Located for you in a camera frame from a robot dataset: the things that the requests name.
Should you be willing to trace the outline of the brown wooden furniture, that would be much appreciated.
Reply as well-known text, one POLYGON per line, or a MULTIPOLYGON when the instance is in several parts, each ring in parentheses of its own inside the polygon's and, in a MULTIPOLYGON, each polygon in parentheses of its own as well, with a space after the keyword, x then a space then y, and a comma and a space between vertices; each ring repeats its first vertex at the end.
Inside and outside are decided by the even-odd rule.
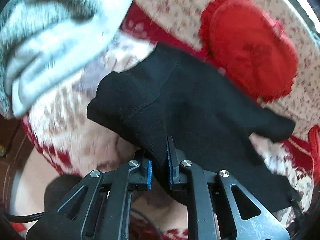
POLYGON ((1 209, 9 211, 16 172, 21 170, 33 145, 20 120, 1 118, 1 209))

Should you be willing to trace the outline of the grey white fuzzy garment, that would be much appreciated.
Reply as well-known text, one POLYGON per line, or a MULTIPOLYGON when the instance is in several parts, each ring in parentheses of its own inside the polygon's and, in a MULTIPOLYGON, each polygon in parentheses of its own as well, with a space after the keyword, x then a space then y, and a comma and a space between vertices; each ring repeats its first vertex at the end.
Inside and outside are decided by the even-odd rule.
POLYGON ((1 115, 23 116, 111 43, 133 0, 10 0, 1 12, 1 115))

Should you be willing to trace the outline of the black knit pants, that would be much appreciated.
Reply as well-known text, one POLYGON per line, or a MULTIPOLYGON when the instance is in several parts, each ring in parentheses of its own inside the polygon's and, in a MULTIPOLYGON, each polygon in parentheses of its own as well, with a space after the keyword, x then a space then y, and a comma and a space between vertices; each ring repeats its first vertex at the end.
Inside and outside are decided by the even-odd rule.
POLYGON ((208 171, 229 171, 269 211, 300 200, 285 176, 272 174, 255 151, 253 133, 282 142, 295 122, 260 107, 226 77, 197 58, 159 44, 135 67, 99 83, 87 117, 147 151, 157 182, 169 188, 167 137, 187 159, 208 171))

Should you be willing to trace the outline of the beige floral bed sheet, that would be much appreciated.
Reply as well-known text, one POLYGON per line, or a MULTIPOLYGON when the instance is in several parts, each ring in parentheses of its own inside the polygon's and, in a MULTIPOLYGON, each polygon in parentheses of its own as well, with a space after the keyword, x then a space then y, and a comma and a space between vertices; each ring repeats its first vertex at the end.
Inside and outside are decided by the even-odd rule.
MULTIPOLYGON (((198 31, 200 15, 211 0, 134 0, 148 16, 176 38, 194 49, 202 47, 198 31)), ((319 48, 311 32, 288 0, 253 0, 264 11, 280 20, 295 44, 299 65, 292 92, 267 103, 274 112, 296 122, 294 136, 305 140, 319 124, 319 48)))

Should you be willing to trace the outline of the red white floral blanket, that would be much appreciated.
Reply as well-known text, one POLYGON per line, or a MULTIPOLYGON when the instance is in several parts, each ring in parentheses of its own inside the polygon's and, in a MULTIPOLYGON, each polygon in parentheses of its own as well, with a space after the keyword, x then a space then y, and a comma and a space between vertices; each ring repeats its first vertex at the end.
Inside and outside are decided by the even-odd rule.
MULTIPOLYGON (((135 148, 132 144, 87 118, 87 105, 95 96, 99 82, 108 73, 133 67, 154 50, 157 41, 194 56, 200 54, 132 5, 107 49, 43 94, 23 117, 22 124, 28 138, 57 172, 84 176, 95 168, 109 171, 133 155, 135 148)), ((313 214, 319 201, 319 182, 314 179, 309 140, 290 137, 274 144, 253 134, 250 141, 271 172, 286 175, 302 195, 300 206, 304 213, 313 214)))

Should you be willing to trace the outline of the red ruffled pillow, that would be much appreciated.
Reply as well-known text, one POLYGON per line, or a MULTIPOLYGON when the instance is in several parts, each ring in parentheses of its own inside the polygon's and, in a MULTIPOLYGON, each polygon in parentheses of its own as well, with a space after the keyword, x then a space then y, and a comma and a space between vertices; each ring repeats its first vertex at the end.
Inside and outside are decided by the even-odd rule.
POLYGON ((308 140, 313 157, 314 171, 319 172, 319 126, 313 126, 308 133, 308 140))
POLYGON ((207 61, 254 100, 291 93, 298 55, 280 21, 253 0, 213 0, 201 14, 199 37, 207 61))

